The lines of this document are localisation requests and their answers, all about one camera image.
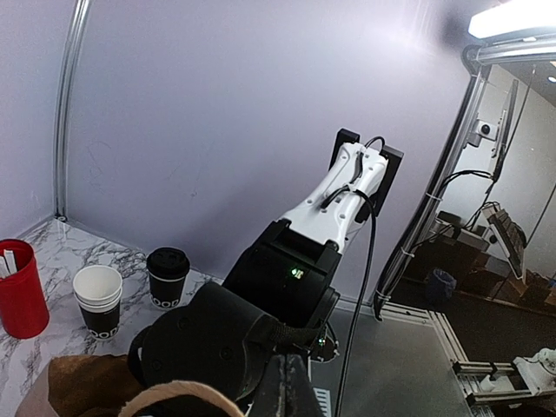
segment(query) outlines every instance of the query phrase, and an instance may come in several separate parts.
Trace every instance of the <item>metal grate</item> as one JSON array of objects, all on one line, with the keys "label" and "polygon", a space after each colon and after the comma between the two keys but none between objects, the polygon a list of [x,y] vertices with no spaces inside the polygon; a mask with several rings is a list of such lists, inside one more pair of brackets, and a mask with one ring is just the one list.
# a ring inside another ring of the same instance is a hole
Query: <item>metal grate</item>
[{"label": "metal grate", "polygon": [[330,391],[328,389],[313,388],[316,400],[321,406],[324,417],[332,417],[332,405],[330,403]]}]

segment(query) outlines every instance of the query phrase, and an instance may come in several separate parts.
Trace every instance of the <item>gray wall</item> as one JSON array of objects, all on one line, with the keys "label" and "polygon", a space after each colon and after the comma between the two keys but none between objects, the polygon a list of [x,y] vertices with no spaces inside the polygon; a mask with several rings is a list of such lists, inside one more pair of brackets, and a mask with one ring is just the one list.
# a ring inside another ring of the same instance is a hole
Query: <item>gray wall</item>
[{"label": "gray wall", "polygon": [[[96,0],[72,98],[70,218],[146,250],[176,245],[225,276],[318,184],[346,127],[406,153],[375,281],[452,128],[463,36],[484,3]],[[336,277],[344,295],[367,236]]]},{"label": "gray wall", "polygon": [[53,213],[56,89],[72,8],[0,3],[0,239]]}]

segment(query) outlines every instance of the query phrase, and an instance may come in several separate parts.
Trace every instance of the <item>computer monitor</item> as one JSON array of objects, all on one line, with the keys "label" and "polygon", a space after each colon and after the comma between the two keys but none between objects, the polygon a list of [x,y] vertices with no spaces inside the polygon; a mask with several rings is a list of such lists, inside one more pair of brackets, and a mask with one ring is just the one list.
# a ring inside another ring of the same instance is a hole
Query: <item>computer monitor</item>
[{"label": "computer monitor", "polygon": [[502,113],[498,121],[498,132],[496,133],[496,143],[491,155],[492,161],[490,167],[490,171],[493,174],[493,182],[497,182],[500,179],[504,160],[506,159],[507,138],[510,135],[510,129],[512,127],[513,112],[515,111],[515,102],[518,97],[519,84],[518,80],[513,80],[512,87],[507,93],[506,101],[504,102]]}]

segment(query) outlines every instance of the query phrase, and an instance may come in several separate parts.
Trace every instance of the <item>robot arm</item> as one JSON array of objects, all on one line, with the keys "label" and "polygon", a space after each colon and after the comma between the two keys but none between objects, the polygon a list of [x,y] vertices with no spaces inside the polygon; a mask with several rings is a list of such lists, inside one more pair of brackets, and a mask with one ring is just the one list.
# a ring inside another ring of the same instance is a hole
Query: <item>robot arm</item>
[{"label": "robot arm", "polygon": [[[397,153],[390,165],[382,151],[343,142],[337,139],[335,163],[321,184],[268,225],[221,286],[205,284],[188,306],[136,337],[129,367],[143,385],[201,381],[246,401],[274,354],[307,358],[339,299],[330,283],[348,237],[361,227],[358,213],[367,196],[386,195],[401,159]],[[160,407],[164,416],[207,412],[191,398]]]},{"label": "robot arm", "polygon": [[533,358],[515,358],[513,364],[533,395],[556,389],[556,350],[544,348]]}]

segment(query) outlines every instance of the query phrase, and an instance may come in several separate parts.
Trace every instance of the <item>marble countertop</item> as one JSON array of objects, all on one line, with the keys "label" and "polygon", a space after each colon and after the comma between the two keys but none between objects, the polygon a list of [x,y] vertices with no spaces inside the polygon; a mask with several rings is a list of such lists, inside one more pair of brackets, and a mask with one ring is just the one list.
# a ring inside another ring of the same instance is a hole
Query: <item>marble countertop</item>
[{"label": "marble countertop", "polygon": [[[149,298],[146,255],[101,237],[51,220],[24,240],[35,249],[43,292],[50,311],[44,331],[28,340],[15,339],[0,327],[0,417],[13,416],[31,384],[54,356],[67,354],[126,354],[129,344],[163,310]],[[88,265],[110,265],[123,277],[120,330],[109,341],[93,339],[74,299],[71,280]],[[181,305],[214,277],[191,271]]]}]

